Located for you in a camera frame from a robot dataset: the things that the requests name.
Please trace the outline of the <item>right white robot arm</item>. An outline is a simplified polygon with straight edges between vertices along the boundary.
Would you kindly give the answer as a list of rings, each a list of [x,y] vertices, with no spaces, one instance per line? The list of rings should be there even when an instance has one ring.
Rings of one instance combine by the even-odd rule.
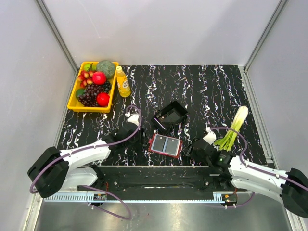
[[[228,191],[234,187],[262,194],[280,202],[293,214],[307,218],[308,179],[302,171],[273,169],[245,160],[243,153],[218,151],[214,148],[215,140],[211,130],[203,138],[194,139],[187,156],[207,164],[218,174],[222,189]]]

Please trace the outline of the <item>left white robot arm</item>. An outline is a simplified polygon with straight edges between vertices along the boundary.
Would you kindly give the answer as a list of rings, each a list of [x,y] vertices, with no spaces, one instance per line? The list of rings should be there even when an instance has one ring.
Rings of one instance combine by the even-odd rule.
[[[116,150],[137,142],[141,136],[142,116],[126,115],[128,119],[120,130],[94,143],[67,150],[47,148],[27,172],[32,181],[30,193],[47,198],[59,191],[105,188],[104,175],[94,162],[108,159]]]

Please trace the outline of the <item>black card dispenser box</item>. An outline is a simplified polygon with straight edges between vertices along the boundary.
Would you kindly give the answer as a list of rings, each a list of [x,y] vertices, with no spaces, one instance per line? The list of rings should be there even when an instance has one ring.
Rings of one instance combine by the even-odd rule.
[[[151,121],[162,135],[168,134],[175,125],[185,123],[188,111],[178,102],[172,101],[163,109],[158,110]]]

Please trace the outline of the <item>red leather card holder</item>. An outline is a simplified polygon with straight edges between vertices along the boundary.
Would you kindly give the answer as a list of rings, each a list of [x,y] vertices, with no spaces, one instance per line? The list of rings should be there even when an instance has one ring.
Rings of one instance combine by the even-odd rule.
[[[153,143],[153,140],[154,140],[154,138],[155,138],[156,134],[158,134],[158,133],[154,133],[154,134],[153,134],[153,136],[152,136],[152,138],[151,138],[151,139],[150,139],[150,141],[149,141],[149,144],[150,144],[150,146],[149,146],[149,151],[151,151],[151,152],[153,152],[153,153],[160,154],[160,155],[170,156],[170,155],[168,155],[168,154],[166,154],[166,153],[165,153],[165,148],[166,148],[167,140],[168,140],[168,137],[170,137],[170,136],[165,136],[165,135],[162,135],[162,136],[165,136],[165,137],[167,138],[167,139],[166,139],[166,142],[165,142],[164,149],[163,149],[163,151],[162,151],[162,152],[157,152],[157,151],[152,150],[152,143]]]

